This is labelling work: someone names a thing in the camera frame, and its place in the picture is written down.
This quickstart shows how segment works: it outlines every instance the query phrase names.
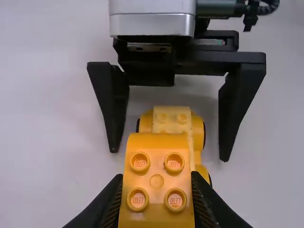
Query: lego stud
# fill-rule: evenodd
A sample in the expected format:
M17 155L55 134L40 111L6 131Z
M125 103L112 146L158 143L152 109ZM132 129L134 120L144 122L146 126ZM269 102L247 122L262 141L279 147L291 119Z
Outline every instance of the lego stud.
M180 153L169 153L164 161L165 170L172 175L181 173L185 167L185 159Z
M156 121L163 124L167 121L168 118L168 115L166 113L157 113L155 116Z
M166 192L164 204L172 212L181 212L187 204L185 192L179 188L173 188Z
M179 124L185 124L187 122L187 115L186 114L177 115L177 122Z
M134 188L127 196L127 205L134 212L141 212L149 205L149 195L143 188Z
M144 174L148 171L150 165L149 156L144 152L138 152L132 157L130 167L133 172Z

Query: yellow lego brick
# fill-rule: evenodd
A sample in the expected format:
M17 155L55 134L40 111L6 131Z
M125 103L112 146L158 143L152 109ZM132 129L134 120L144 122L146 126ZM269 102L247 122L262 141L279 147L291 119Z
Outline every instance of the yellow lego brick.
M198 171L203 177L208 177L206 168L201 165L205 139L204 121L189 107L155 106L141 115L139 132L187 133L191 171Z
M118 227L195 227L187 134L130 135Z

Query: white table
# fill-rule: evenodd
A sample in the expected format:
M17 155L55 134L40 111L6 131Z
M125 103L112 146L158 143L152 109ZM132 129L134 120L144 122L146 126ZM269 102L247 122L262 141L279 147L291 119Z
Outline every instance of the white table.
M218 157L217 93L223 77L177 76L174 88L132 87L118 154L86 72L116 63L106 0L0 2L0 227L62 227L123 172L127 137L153 105L189 105L205 118L203 154L213 186L247 222L301 227L304 203L304 4L282 1L240 50L267 54L267 75L239 129L228 163Z

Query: cable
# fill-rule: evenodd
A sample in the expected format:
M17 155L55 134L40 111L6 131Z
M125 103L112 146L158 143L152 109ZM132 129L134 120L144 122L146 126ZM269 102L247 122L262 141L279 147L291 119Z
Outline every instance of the cable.
M268 4L268 6L259 6L257 8L257 15L264 16L273 13L280 5L280 0L261 0Z

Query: yellow lego toy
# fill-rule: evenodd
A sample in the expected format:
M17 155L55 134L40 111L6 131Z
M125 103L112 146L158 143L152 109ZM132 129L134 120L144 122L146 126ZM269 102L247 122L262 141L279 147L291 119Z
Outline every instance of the yellow lego toy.
M156 106L129 136L117 174L64 228L252 228L201 165L205 124L189 107Z
M156 106L128 139L119 228L194 228L191 171L200 163L203 120L189 107Z

